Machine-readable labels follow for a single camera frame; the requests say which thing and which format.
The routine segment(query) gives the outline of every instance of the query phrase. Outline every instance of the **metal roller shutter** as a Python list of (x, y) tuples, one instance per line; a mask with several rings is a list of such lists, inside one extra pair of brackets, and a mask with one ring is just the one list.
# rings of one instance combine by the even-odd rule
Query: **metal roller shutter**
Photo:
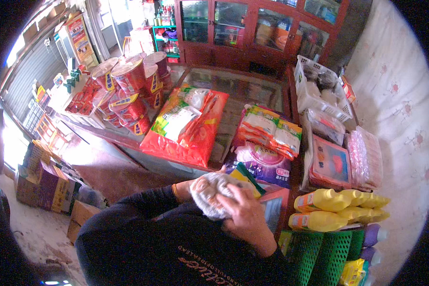
[[(46, 47), (44, 40), (51, 36), (50, 47)], [(11, 108), (20, 122), (23, 122), (28, 111), (28, 104), (33, 98), (31, 87), (36, 78), (45, 89), (52, 88), (52, 80), (59, 72), (66, 68), (59, 51), (57, 50), (52, 32), (43, 37), (23, 59), (15, 72), (15, 77), (3, 94), (6, 104)]]

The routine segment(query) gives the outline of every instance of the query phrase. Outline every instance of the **floral wallpaper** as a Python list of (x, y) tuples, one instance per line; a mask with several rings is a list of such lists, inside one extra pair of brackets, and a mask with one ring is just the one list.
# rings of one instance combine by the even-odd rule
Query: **floral wallpaper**
[(359, 125), (375, 134), (383, 156), (389, 238), (373, 285), (387, 285), (412, 252), (429, 210), (429, 69), (408, 24), (387, 0), (373, 0), (345, 75), (356, 94)]

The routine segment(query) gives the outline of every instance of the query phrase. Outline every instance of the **orange chair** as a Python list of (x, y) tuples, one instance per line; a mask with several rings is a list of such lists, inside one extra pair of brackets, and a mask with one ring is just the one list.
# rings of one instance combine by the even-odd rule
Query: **orange chair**
[[(65, 135), (62, 132), (60, 132), (60, 130), (56, 126), (54, 126), (54, 124), (51, 121), (51, 118), (49, 118), (46, 114), (44, 114), (41, 117), (35, 130), (40, 135), (41, 140), (45, 142), (46, 145), (53, 150), (60, 151), (60, 149), (62, 149), (64, 144), (69, 143), (65, 139)], [(63, 143), (59, 147), (57, 144), (60, 140)]]

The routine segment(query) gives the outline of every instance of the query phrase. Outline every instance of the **black sweatshirt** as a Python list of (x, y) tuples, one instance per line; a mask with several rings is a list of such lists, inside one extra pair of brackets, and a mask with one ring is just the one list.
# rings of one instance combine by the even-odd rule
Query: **black sweatshirt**
[(197, 211), (151, 220), (177, 207), (168, 186), (123, 198), (89, 219), (75, 242), (88, 284), (291, 285), (278, 247), (260, 258)]

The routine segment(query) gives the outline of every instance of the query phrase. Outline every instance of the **hand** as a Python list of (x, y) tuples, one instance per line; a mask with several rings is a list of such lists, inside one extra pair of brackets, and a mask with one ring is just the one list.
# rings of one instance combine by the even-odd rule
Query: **hand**
[(277, 249), (277, 244), (265, 222), (261, 204), (249, 189), (241, 189), (232, 184), (228, 188), (236, 201), (221, 194), (216, 195), (217, 201), (232, 215), (231, 219), (224, 220), (224, 228), (251, 244), (261, 257), (269, 257)]
[[(225, 165), (223, 165), (222, 168), (217, 172), (225, 173)], [(176, 195), (180, 202), (187, 202), (192, 200), (192, 196), (191, 196), (191, 193), (189, 192), (189, 189), (195, 180), (184, 181), (184, 182), (175, 184), (175, 187), (177, 188)]]

